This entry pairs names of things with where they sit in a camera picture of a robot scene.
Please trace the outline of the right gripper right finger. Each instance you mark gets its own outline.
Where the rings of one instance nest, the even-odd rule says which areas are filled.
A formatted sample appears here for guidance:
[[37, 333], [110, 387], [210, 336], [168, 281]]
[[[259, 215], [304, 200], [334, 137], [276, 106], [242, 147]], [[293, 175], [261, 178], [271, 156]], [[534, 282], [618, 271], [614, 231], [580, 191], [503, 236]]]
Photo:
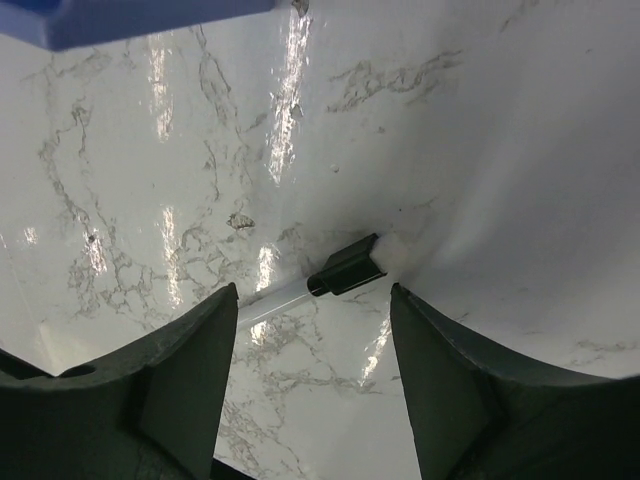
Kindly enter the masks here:
[[390, 320], [424, 479], [635, 479], [639, 380], [556, 367], [401, 285]]

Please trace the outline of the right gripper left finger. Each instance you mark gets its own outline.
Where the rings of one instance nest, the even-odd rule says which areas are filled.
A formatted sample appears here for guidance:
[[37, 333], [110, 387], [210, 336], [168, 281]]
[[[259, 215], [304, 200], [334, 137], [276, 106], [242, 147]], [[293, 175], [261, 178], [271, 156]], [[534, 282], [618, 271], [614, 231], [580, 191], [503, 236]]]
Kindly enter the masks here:
[[237, 318], [237, 290], [228, 285], [56, 377], [3, 353], [2, 477], [236, 478], [214, 450]]

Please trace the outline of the black marker pen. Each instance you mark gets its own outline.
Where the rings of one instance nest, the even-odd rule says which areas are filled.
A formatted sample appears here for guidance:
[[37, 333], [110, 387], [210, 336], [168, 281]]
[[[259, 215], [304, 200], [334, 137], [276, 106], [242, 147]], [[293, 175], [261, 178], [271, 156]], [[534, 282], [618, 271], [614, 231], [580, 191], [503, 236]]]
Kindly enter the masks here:
[[389, 272], [390, 258], [384, 250], [390, 240], [390, 235], [368, 235], [330, 255], [309, 277], [262, 290], [239, 309], [238, 328], [249, 329], [312, 299], [340, 296], [383, 278]]

